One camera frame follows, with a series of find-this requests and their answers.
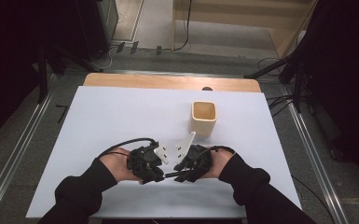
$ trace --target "square wooden cup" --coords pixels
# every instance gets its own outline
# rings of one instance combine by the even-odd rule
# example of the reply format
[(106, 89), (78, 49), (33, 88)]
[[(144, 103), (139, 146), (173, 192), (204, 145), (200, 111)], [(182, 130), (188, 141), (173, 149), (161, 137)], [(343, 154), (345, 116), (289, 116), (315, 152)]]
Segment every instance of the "square wooden cup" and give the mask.
[(217, 120), (216, 106), (212, 102), (195, 101), (191, 106), (189, 129), (196, 135), (208, 137)]

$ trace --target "metal rail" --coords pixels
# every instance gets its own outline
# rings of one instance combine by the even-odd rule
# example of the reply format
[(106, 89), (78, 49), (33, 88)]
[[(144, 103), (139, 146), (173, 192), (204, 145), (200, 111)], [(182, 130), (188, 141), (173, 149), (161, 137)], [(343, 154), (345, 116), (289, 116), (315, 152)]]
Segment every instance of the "metal rail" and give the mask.
[[(291, 94), (290, 90), (283, 85), (283, 93)], [(334, 190), (334, 186), (331, 183), (327, 171), (322, 164), (321, 159), (319, 158), (318, 152), (315, 145), (312, 142), (310, 133), (308, 132), (307, 126), (302, 118), (301, 114), (296, 112), (296, 109), (293, 105), (289, 106), (290, 113), (292, 114), (293, 120), (297, 126), (298, 133), (300, 134), (301, 140), (304, 144), (304, 147), (307, 151), (308, 157), (310, 158), (313, 171), (316, 174), (316, 178), (319, 181), (322, 192), (324, 193), (324, 198), (327, 201), (329, 210), (333, 216), (334, 221), (339, 223), (350, 223), (347, 219), (345, 212), (339, 201), (339, 197)]]
[(21, 159), (25, 154), (25, 151), (29, 143), (32, 140), (32, 137), (34, 136), (35, 130), (39, 125), (40, 120), (43, 118), (43, 115), (45, 114), (45, 111), (51, 100), (52, 93), (55, 90), (56, 82), (57, 82), (57, 77), (55, 75), (52, 75), (49, 81), (50, 90), (48, 92), (48, 95), (46, 96), (45, 100), (41, 104), (36, 106), (33, 115), (28, 121), (27, 126), (25, 127), (19, 141), (17, 142), (17, 145), (14, 147), (10, 157), (7, 160), (4, 169), (0, 174), (0, 202), (5, 195), (8, 185), (10, 184), (10, 181), (13, 178), (13, 175), (15, 174), (17, 168), (19, 167)]

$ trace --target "wearable robotic hand device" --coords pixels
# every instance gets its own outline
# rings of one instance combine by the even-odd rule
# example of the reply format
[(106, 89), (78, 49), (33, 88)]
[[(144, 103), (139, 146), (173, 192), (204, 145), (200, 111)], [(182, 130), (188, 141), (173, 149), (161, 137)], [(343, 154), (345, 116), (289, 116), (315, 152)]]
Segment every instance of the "wearable robotic hand device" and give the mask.
[(142, 179), (142, 184), (148, 183), (150, 181), (159, 182), (163, 180), (164, 173), (161, 169), (158, 168), (158, 166), (161, 166), (161, 161), (164, 161), (164, 163), (168, 164), (166, 148), (160, 147), (159, 142), (156, 142), (151, 138), (137, 138), (117, 144), (101, 153), (98, 158), (101, 158), (107, 154), (121, 154), (119, 152), (115, 152), (114, 149), (140, 141), (150, 141), (150, 146), (136, 148), (130, 152), (130, 155), (124, 154), (125, 156), (128, 156), (127, 168), (131, 170), (134, 175)]
[(182, 183), (186, 180), (195, 182), (210, 171), (213, 165), (212, 150), (217, 152), (220, 148), (223, 148), (234, 155), (236, 154), (230, 147), (191, 145), (195, 134), (196, 133), (192, 132), (179, 146), (176, 146), (178, 150), (177, 165), (173, 169), (178, 172), (166, 174), (164, 176), (165, 178), (177, 176), (174, 179), (177, 182)]
[[(165, 175), (163, 171), (159, 169), (159, 166), (162, 165), (163, 161), (165, 164), (169, 163), (167, 149), (164, 146), (160, 146), (159, 142), (156, 142), (151, 138), (136, 138), (117, 144), (101, 153), (100, 156), (98, 156), (98, 159), (107, 154), (122, 154), (127, 156), (127, 168), (131, 170), (134, 175), (143, 180), (142, 184), (150, 181), (159, 182), (164, 178), (175, 176), (176, 178), (174, 180), (177, 182), (185, 182), (186, 180), (195, 182), (211, 169), (213, 165), (212, 150), (217, 152), (220, 148), (223, 148), (234, 155), (236, 154), (230, 147), (203, 147), (200, 145), (191, 145), (195, 134), (195, 132), (192, 132), (181, 144), (176, 146), (177, 165), (173, 168), (177, 171), (175, 173)], [(130, 155), (115, 151), (115, 148), (117, 147), (140, 141), (149, 141), (150, 145), (148, 147), (138, 147), (131, 151)]]

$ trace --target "white tabletop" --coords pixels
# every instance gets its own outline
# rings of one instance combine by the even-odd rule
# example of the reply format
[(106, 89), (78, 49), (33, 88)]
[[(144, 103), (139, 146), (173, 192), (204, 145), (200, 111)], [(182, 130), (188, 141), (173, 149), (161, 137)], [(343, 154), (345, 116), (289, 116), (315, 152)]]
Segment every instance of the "white tabletop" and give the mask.
[[(161, 169), (173, 172), (174, 146), (188, 134), (194, 101), (212, 101), (217, 108), (212, 135), (196, 137), (194, 144), (232, 147), (249, 165), (265, 169), (271, 185), (300, 207), (263, 93), (79, 87), (27, 217), (46, 214), (55, 204), (55, 188), (65, 177), (83, 174), (102, 151), (133, 138), (150, 137), (168, 145), (171, 162)], [(102, 208), (94, 217), (246, 217), (232, 193), (230, 185), (217, 179), (177, 183), (171, 178), (143, 186), (120, 182), (104, 192)]]

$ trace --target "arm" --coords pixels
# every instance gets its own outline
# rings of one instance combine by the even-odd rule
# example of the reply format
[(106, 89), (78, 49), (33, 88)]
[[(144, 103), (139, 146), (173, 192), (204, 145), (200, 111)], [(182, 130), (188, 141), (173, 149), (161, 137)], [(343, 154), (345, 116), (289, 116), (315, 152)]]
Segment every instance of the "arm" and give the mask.
[(218, 177), (234, 189), (234, 200), (246, 207), (249, 223), (315, 223), (269, 184), (269, 174), (247, 165), (239, 155), (212, 152), (214, 165), (204, 177)]
[[(117, 148), (115, 151), (129, 155)], [(140, 180), (127, 169), (127, 157), (109, 154), (95, 159), (81, 176), (68, 176), (55, 190), (56, 204), (38, 223), (88, 223), (89, 216), (100, 210), (102, 192), (122, 180)]]

